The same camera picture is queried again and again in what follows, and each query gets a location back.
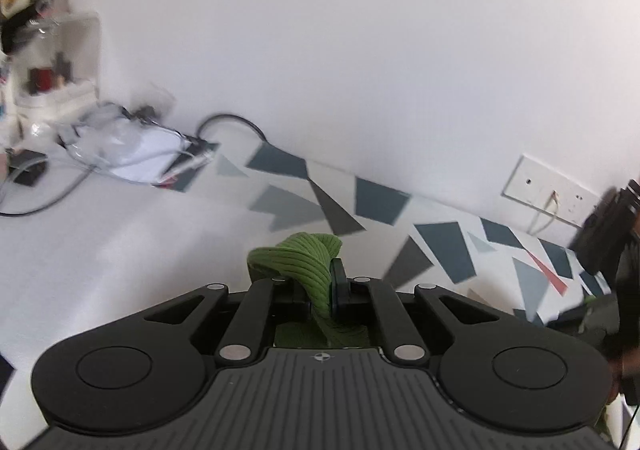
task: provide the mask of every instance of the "wall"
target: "wall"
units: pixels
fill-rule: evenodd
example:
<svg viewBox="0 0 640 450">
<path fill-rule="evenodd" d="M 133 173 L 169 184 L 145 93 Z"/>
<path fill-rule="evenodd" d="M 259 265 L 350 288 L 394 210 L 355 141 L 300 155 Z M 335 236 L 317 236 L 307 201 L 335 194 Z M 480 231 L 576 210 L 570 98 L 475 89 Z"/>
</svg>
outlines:
<svg viewBox="0 0 640 450">
<path fill-rule="evenodd" d="M 271 141 L 525 229 L 526 152 L 603 192 L 638 175 L 640 0 L 74 0 L 100 12 L 105 97 L 172 93 Z M 573 229 L 543 236 L 567 242 Z"/>
</svg>

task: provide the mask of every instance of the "wall outlet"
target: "wall outlet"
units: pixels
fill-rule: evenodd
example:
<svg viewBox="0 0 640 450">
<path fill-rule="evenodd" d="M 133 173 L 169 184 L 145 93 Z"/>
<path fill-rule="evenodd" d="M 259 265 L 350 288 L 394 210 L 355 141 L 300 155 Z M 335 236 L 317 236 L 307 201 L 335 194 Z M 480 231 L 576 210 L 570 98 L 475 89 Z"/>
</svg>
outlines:
<svg viewBox="0 0 640 450">
<path fill-rule="evenodd" d="M 526 155 L 521 157 L 502 194 L 553 215 L 556 204 L 550 198 L 554 191 L 559 195 L 558 219 L 575 226 L 581 226 L 600 202 L 594 192 Z"/>
</svg>

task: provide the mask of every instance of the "cable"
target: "cable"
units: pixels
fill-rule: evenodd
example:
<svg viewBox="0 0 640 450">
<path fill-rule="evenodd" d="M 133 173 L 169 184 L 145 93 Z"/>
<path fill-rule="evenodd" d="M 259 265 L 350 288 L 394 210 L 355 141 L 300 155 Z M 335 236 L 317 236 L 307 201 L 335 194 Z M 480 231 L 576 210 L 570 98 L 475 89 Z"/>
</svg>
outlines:
<svg viewBox="0 0 640 450">
<path fill-rule="evenodd" d="M 636 418 L 636 414 L 638 413 L 638 408 L 640 408 L 640 405 L 636 406 L 636 410 L 633 416 L 631 416 L 631 421 L 629 421 L 629 424 L 626 426 L 625 435 L 622 436 L 622 440 L 620 441 L 620 446 L 618 447 L 621 450 L 625 447 L 626 436 L 629 435 L 629 431 L 631 430 L 631 427 L 634 423 L 634 419 Z"/>
<path fill-rule="evenodd" d="M 551 202 L 555 202 L 556 203 L 556 211 L 554 211 L 554 214 L 551 216 L 551 219 L 549 219 L 548 223 L 546 223 L 540 229 L 538 229 L 536 231 L 532 231 L 533 230 L 533 226 L 536 224 L 536 222 L 538 221 L 538 218 L 540 216 L 541 212 L 539 211 L 538 214 L 536 215 L 536 218 L 533 220 L 533 223 L 531 224 L 531 226 L 527 230 L 527 233 L 529 235 L 532 235 L 532 236 L 536 237 L 537 235 L 539 235 L 540 233 L 545 231 L 549 226 L 551 226 L 551 224 L 553 224 L 554 221 L 558 218 L 558 212 L 560 211 L 560 195 L 558 195 L 558 192 L 554 191 L 551 194 L 551 197 L 549 197 L 549 200 L 546 202 L 545 209 L 542 210 L 542 211 L 546 212 L 546 209 L 549 207 L 549 204 L 551 204 Z"/>
<path fill-rule="evenodd" d="M 42 162 L 45 162 L 47 160 L 46 157 L 40 157 L 37 159 L 31 159 L 30 161 L 23 163 L 21 166 L 19 166 L 18 168 L 16 168 L 11 175 L 8 176 L 8 178 L 6 178 L 2 184 L 0 185 L 0 203 L 2 203 L 2 201 L 4 201 L 4 192 L 3 189 L 5 188 L 7 183 L 12 183 L 15 181 L 15 179 L 18 178 L 18 176 L 20 176 L 20 174 L 22 172 L 24 172 L 25 170 L 27 170 L 28 168 L 31 168 L 32 166 L 35 166 L 37 164 L 40 164 Z M 78 179 L 76 179 L 76 181 L 74 181 L 71 186 L 69 186 L 64 192 L 62 192 L 58 197 L 56 197 L 55 199 L 53 199 L 52 201 L 49 201 L 47 204 L 42 205 L 40 207 L 34 208 L 33 210 L 29 210 L 29 211 L 21 211 L 20 213 L 4 213 L 3 211 L 0 211 L 0 217 L 29 217 L 30 215 L 35 215 L 36 213 L 40 213 L 41 211 L 45 211 L 45 210 L 49 210 L 49 208 L 55 206 L 56 204 L 58 204 L 60 201 L 66 199 L 76 188 L 78 188 L 78 186 L 80 186 L 80 184 L 82 184 L 84 182 L 84 180 L 86 178 L 88 178 L 89 175 L 91 175 L 91 173 L 93 173 L 94 168 L 93 167 L 89 167 L 87 168 L 87 170 L 85 170 L 85 172 L 79 176 Z"/>
<path fill-rule="evenodd" d="M 243 123 L 244 125 L 247 125 L 265 143 L 269 142 L 267 140 L 267 136 L 265 136 L 264 132 L 262 130 L 260 130 L 260 128 L 255 123 L 252 123 L 252 121 L 249 121 L 247 118 L 244 118 L 244 117 L 236 115 L 236 114 L 213 114 L 213 115 L 210 115 L 210 116 L 204 118 L 204 120 L 200 123 L 200 125 L 198 126 L 198 129 L 196 130 L 196 137 L 198 139 L 200 139 L 201 141 L 204 141 L 204 139 L 202 137 L 202 134 L 204 133 L 205 129 L 209 125 L 211 125 L 212 123 L 215 123 L 216 121 L 221 121 L 223 119 L 232 119 L 234 121 L 239 121 L 240 123 Z"/>
</svg>

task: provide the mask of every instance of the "green object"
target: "green object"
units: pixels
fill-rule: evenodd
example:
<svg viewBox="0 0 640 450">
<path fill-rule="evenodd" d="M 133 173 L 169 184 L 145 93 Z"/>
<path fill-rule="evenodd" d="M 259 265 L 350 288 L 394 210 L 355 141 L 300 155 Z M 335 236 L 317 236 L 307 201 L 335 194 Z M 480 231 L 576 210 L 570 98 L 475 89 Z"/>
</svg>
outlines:
<svg viewBox="0 0 640 450">
<path fill-rule="evenodd" d="M 338 324 L 331 318 L 331 260 L 340 253 L 342 241 L 326 233 L 296 233 L 274 247 L 258 247 L 247 256 L 251 281 L 281 276 L 304 287 L 312 304 L 308 322 L 287 322 L 276 328 L 276 347 L 343 348 L 369 347 L 364 325 Z"/>
</svg>

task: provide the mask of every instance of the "black wire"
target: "black wire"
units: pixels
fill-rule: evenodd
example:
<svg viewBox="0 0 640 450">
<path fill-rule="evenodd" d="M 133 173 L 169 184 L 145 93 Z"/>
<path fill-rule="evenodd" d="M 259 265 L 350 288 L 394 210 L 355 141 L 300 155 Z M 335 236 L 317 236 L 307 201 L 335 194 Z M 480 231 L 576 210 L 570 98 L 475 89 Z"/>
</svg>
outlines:
<svg viewBox="0 0 640 450">
<path fill-rule="evenodd" d="M 207 126 L 211 125 L 212 123 L 215 123 L 216 121 L 221 121 L 223 119 L 232 119 L 233 121 L 239 121 L 240 123 L 247 125 L 256 134 L 258 134 L 260 139 L 262 139 L 265 143 L 269 142 L 267 141 L 267 137 L 264 135 L 264 132 L 260 130 L 260 128 L 255 123 L 252 123 L 247 118 L 242 117 L 240 115 L 236 115 L 236 114 L 214 114 L 204 118 L 204 120 L 200 123 L 200 125 L 198 126 L 198 129 L 196 130 L 196 137 L 201 141 L 204 141 L 202 134 L 207 128 Z"/>
<path fill-rule="evenodd" d="M 79 178 L 76 179 L 76 181 L 73 182 L 73 184 L 71 184 L 71 186 L 69 186 L 69 188 L 67 188 L 64 192 L 62 192 L 58 197 L 56 197 L 52 201 L 48 202 L 47 204 L 45 204 L 45 205 L 43 205 L 43 206 L 41 206 L 39 208 L 36 208 L 35 210 L 22 211 L 21 213 L 4 213 L 4 212 L 0 211 L 0 217 L 14 217 L 14 218 L 15 217 L 29 217 L 30 215 L 35 215 L 36 213 L 40 213 L 41 211 L 49 210 L 49 208 L 55 206 L 56 204 L 58 204 L 63 199 L 66 199 L 93 172 L 94 172 L 94 167 L 87 168 L 87 170 L 81 176 L 79 176 Z"/>
<path fill-rule="evenodd" d="M 622 436 L 622 441 L 620 441 L 619 448 L 624 448 L 624 446 L 625 446 L 626 436 L 629 435 L 629 431 L 631 430 L 631 426 L 633 425 L 634 419 L 636 418 L 636 414 L 638 413 L 638 408 L 640 408 L 640 405 L 636 406 L 636 411 L 634 412 L 633 416 L 631 416 L 631 421 L 629 421 L 629 424 L 626 427 L 625 435 Z"/>
</svg>

